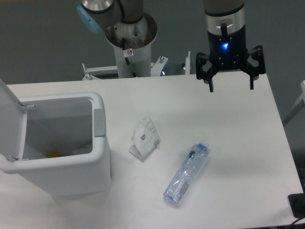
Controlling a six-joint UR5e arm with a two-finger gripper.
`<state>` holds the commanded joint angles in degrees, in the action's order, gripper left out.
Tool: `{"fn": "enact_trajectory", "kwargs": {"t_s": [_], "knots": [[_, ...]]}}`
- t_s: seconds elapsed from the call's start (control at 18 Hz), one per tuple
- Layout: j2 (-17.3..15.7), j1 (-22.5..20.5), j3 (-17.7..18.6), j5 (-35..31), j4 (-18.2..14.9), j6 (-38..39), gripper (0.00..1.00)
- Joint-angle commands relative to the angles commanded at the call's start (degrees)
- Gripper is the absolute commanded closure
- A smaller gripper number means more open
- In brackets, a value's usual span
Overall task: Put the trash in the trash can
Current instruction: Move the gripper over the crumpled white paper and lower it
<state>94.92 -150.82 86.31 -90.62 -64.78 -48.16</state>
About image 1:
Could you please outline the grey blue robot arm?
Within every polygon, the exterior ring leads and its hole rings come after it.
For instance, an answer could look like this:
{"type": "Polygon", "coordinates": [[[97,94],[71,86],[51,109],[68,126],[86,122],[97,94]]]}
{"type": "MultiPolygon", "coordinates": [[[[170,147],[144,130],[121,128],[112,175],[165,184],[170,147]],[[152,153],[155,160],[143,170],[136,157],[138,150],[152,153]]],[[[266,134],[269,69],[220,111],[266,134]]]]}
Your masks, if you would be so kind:
{"type": "MultiPolygon", "coordinates": [[[[203,2],[210,52],[196,55],[196,77],[213,89],[213,77],[220,71],[241,70],[253,83],[265,73],[262,46],[246,48],[244,2],[203,2]]],[[[77,13],[93,33],[103,32],[115,52],[118,76],[152,76],[151,45],[157,36],[154,18],[141,0],[83,0],[77,13]]]]}

